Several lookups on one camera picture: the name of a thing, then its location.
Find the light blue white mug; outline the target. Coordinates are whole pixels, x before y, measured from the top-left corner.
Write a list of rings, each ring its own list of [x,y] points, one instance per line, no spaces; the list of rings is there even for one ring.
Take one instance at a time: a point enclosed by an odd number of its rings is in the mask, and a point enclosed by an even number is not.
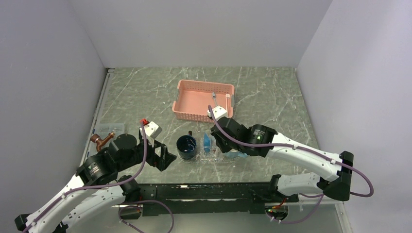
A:
[[[240,158],[247,158],[248,157],[248,155],[245,154],[245,153],[242,153],[242,152],[239,152],[239,151],[232,151],[232,150],[229,151],[229,152],[224,153],[224,155],[227,158],[230,158],[230,159],[234,159],[234,158],[238,158],[238,157],[240,157]]]

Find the dark blue mug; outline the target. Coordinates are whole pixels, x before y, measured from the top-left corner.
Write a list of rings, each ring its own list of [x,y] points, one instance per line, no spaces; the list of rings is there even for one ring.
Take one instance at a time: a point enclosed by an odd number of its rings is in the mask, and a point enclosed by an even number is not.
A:
[[[183,160],[193,159],[197,155],[197,141],[193,137],[192,131],[179,137],[176,141],[176,147],[180,158]]]

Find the blue toothpaste tube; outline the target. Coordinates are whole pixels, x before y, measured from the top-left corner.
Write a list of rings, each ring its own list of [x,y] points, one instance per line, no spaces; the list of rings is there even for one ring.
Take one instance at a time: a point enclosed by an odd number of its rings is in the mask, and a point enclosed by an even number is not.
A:
[[[207,133],[204,133],[203,149],[205,153],[209,153],[211,151],[211,139]]]

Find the clear textured oval tray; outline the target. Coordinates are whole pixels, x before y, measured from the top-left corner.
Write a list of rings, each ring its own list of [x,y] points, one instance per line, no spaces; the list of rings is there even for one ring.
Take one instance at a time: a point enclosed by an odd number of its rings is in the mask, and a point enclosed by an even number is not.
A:
[[[178,158],[187,164],[226,164],[240,157],[238,152],[221,152],[216,143],[211,140],[206,146],[204,146],[203,141],[197,142],[195,154],[182,153],[178,150]]]

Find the clear acrylic toothbrush holder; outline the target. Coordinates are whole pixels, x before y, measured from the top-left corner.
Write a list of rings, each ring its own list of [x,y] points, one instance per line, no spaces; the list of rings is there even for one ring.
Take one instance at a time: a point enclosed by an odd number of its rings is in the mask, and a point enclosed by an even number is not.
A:
[[[211,141],[211,151],[209,153],[204,152],[203,143],[198,148],[198,154],[196,156],[196,160],[199,163],[204,163],[204,164],[222,163],[224,159],[225,159],[224,154],[216,146],[216,143],[214,141]]]

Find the pink perforated plastic basket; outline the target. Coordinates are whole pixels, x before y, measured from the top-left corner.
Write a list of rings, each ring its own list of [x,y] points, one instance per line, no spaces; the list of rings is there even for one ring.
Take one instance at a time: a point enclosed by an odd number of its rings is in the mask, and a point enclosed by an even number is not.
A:
[[[232,84],[180,80],[178,95],[172,105],[172,111],[177,119],[212,123],[207,116],[208,106],[215,107],[212,92],[216,94],[217,104],[225,109],[225,95],[230,94],[229,117],[234,112],[235,87]]]

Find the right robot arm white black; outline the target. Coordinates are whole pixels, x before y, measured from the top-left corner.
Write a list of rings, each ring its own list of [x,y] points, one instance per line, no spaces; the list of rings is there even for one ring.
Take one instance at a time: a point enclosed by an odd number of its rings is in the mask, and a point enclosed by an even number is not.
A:
[[[245,127],[223,117],[211,128],[217,147],[224,153],[236,150],[248,156],[276,158],[308,170],[300,175],[273,175],[268,196],[273,201],[295,194],[324,194],[338,200],[350,199],[354,155],[321,151],[296,142],[270,127]]]

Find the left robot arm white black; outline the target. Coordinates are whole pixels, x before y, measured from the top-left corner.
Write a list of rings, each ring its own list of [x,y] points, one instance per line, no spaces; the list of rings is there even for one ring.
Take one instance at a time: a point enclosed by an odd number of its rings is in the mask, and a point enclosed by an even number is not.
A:
[[[135,165],[150,165],[164,171],[176,155],[147,134],[135,137],[110,133],[105,139],[97,134],[97,154],[88,157],[77,168],[70,181],[49,202],[31,214],[15,218],[16,228],[23,233],[67,233],[95,214],[113,205],[141,201],[145,195],[135,176],[118,174]]]

